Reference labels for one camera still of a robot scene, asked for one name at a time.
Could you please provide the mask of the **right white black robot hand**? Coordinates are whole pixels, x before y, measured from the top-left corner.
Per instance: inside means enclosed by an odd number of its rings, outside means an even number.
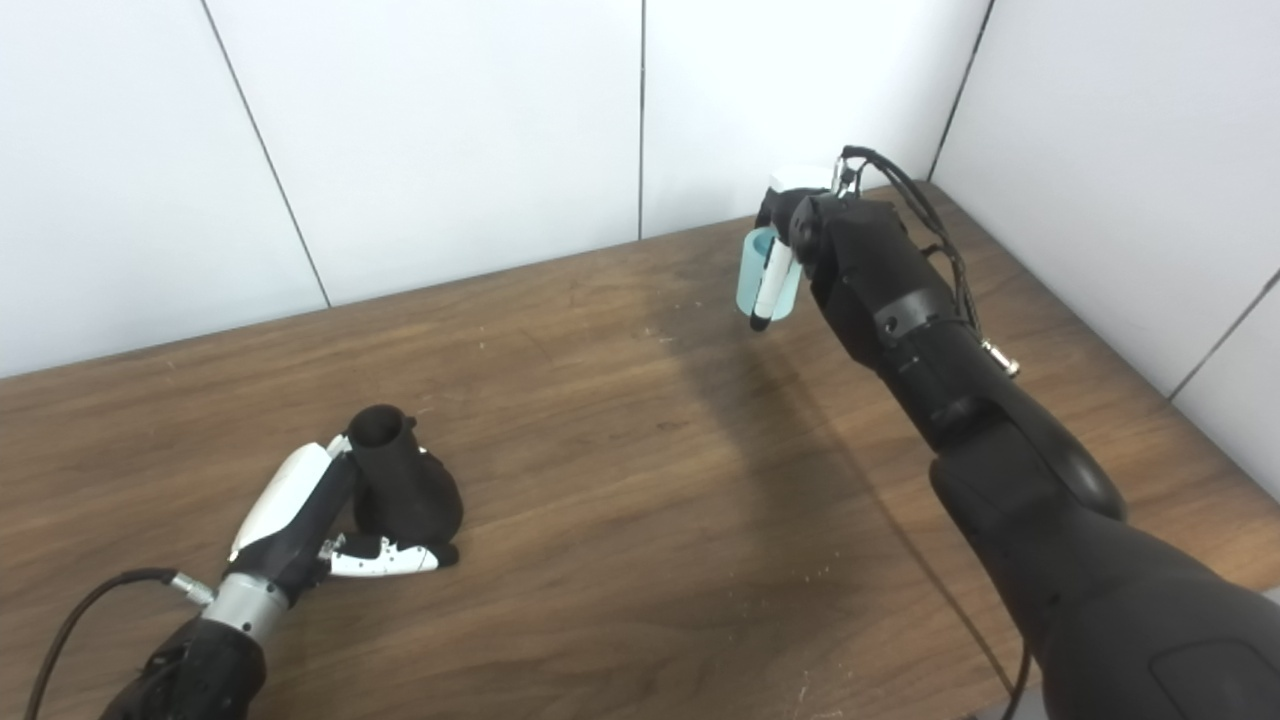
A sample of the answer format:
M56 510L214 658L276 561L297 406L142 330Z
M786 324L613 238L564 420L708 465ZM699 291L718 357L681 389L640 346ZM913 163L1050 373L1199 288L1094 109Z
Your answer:
M744 261L756 270L756 286L739 296L746 300L739 307L753 331L765 331L794 306L799 269L817 260L820 201L845 191L846 169L846 161L837 160L824 184L818 183L823 176L818 167L783 167L771 174L753 229L744 240Z

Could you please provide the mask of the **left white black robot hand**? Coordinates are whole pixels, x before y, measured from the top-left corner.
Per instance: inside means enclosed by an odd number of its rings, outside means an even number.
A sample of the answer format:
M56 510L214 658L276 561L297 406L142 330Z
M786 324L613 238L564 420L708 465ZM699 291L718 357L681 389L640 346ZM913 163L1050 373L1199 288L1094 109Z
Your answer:
M413 434L372 447L342 434L285 459L242 521L224 573L256 577L296 603L329 577L453 568L461 519L449 473Z

